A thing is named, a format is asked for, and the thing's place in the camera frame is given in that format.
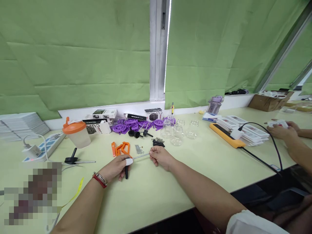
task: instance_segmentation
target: stack of paper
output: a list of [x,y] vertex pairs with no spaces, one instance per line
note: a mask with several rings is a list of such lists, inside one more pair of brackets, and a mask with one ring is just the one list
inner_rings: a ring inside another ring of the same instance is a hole
[[[232,132],[233,129],[238,129],[239,126],[247,123],[248,121],[243,120],[235,115],[228,115],[223,118],[218,118],[217,124],[228,132]],[[243,141],[247,146],[257,146],[263,144],[269,139],[269,134],[254,127],[250,124],[246,124],[242,132],[244,134],[241,136],[240,140]]]
[[18,141],[21,138],[16,135],[4,122],[4,119],[11,118],[16,114],[0,115],[0,139],[6,141]]
[[231,132],[233,128],[239,127],[237,123],[225,117],[218,118],[216,123],[221,127],[223,127],[225,130],[227,130],[228,132]]
[[8,118],[4,118],[2,122],[21,139],[29,134],[44,135],[49,131],[49,128],[36,112],[14,114]]

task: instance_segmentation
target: orange plastic clip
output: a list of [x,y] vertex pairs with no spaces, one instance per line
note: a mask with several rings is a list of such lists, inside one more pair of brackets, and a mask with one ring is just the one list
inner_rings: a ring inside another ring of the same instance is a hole
[[130,143],[129,142],[123,142],[123,147],[121,148],[121,152],[124,154],[128,154],[130,158]]
[[113,142],[111,144],[111,149],[113,150],[113,157],[116,157],[116,144],[115,144],[115,142]]
[[120,149],[123,147],[123,144],[116,147],[116,156],[121,155]]

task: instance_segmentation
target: orange cup lid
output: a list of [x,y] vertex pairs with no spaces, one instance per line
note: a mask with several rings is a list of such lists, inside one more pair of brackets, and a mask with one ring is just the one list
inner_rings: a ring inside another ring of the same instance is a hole
[[69,117],[66,117],[66,123],[63,125],[63,133],[65,134],[77,133],[87,127],[87,125],[83,121],[78,122],[78,123],[71,123],[71,124],[68,124],[68,122],[69,122]]

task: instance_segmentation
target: hand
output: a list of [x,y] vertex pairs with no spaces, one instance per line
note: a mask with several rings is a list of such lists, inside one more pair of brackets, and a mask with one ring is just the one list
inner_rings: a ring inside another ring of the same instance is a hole
[[165,150],[162,146],[154,146],[153,148],[151,148],[149,155],[150,160],[153,161],[155,166],[158,166],[158,164],[160,164],[166,171],[170,171],[170,166],[175,161],[175,158],[171,154],[169,154],[168,151]]
[[119,175],[119,181],[124,177],[126,166],[126,159],[129,158],[128,155],[123,154],[114,158],[110,163],[104,166],[98,173],[103,176],[107,183],[111,182],[113,178]]
[[287,125],[290,127],[293,127],[297,133],[299,133],[301,131],[301,129],[299,128],[298,124],[296,124],[293,121],[286,121]]
[[297,137],[298,133],[293,127],[283,128],[282,126],[279,126],[277,124],[273,125],[273,128],[267,126],[267,130],[276,138],[280,138],[282,140],[288,138],[288,137]]

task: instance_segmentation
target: human arm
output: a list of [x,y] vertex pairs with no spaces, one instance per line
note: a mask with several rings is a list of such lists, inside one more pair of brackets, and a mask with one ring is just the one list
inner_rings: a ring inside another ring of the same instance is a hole
[[298,136],[312,139],[312,129],[301,129],[298,124],[293,121],[286,121],[286,123],[289,127],[292,127],[297,132]]
[[312,149],[300,139],[296,129],[291,126],[286,129],[278,125],[267,129],[274,137],[285,142],[291,158],[312,175]]
[[163,147],[154,146],[150,159],[170,171],[197,209],[216,227],[225,231],[230,217],[246,210],[231,194],[206,176],[176,160]]
[[[121,181],[125,175],[124,167],[126,166],[126,158],[128,158],[127,155],[116,157],[98,173],[107,183],[110,183],[117,175],[119,175],[119,180]],[[96,179],[91,178],[75,202],[55,226],[52,234],[94,233],[103,195],[106,190],[107,189],[103,189]]]

